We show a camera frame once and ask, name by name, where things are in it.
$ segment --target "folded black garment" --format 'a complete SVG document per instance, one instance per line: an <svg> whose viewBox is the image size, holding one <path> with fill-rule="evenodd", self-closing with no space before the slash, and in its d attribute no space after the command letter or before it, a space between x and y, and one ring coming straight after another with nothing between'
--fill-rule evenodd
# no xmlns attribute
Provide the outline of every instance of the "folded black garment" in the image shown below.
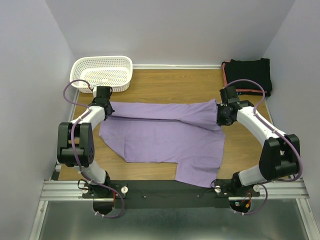
<svg viewBox="0 0 320 240"><path fill-rule="evenodd" d="M269 97L272 91L270 79L270 59L261 58L256 61L224 61L222 63L224 86L238 79L249 79L260 84ZM240 94L262 95L262 91L251 82L241 81L233 84Z"/></svg>

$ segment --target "white wall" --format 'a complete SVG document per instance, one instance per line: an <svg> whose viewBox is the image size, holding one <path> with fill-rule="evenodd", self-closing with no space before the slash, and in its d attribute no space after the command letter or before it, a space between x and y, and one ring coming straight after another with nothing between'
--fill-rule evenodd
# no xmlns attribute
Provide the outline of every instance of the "white wall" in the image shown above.
<svg viewBox="0 0 320 240"><path fill-rule="evenodd" d="M221 64L261 58L294 0L46 0L76 58Z"/></svg>
<svg viewBox="0 0 320 240"><path fill-rule="evenodd" d="M303 178L320 227L320 1L296 0L265 53L273 94L267 101L277 127L300 138Z"/></svg>
<svg viewBox="0 0 320 240"><path fill-rule="evenodd" d="M24 240L70 113L62 91L75 58L44 0L0 7L0 239Z"/></svg>

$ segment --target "purple shirt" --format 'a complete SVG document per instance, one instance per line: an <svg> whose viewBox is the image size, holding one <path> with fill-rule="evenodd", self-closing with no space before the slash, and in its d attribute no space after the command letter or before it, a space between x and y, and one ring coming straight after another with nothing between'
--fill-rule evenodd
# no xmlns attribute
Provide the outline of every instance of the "purple shirt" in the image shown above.
<svg viewBox="0 0 320 240"><path fill-rule="evenodd" d="M210 187L222 164L225 135L217 103L112 102L99 136L129 163L177 163L175 180Z"/></svg>

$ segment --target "white plastic basket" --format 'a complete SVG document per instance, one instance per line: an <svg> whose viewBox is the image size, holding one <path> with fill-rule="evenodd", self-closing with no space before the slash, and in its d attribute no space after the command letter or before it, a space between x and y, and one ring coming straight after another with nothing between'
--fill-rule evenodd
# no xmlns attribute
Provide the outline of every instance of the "white plastic basket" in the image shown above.
<svg viewBox="0 0 320 240"><path fill-rule="evenodd" d="M127 90L132 78L133 65L126 56L92 56L77 60L71 69L70 82L86 80L91 86L110 86L114 92ZM91 93L83 81L72 84L82 93Z"/></svg>

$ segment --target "wooden surface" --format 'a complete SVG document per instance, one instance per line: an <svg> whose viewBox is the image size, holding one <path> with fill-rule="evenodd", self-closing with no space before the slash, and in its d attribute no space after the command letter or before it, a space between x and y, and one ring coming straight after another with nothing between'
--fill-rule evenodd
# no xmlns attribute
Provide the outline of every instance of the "wooden surface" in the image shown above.
<svg viewBox="0 0 320 240"><path fill-rule="evenodd" d="M114 92L111 101L140 102L159 104L192 104L211 99L221 101L219 90L223 87L220 69L157 69L134 70L130 87L124 92ZM78 103L89 104L92 95L80 93ZM261 97L241 95L241 100L256 104ZM74 118L84 112L77 106ZM258 111L269 120L266 105ZM99 137L97 126L93 131L95 159L105 169L112 180L173 180L176 163L129 163L114 153ZM224 126L225 145L222 166L218 178L230 179L232 174L253 167L259 162L262 146L258 140L241 124L235 122ZM59 180L78 180L80 175L64 165Z"/></svg>

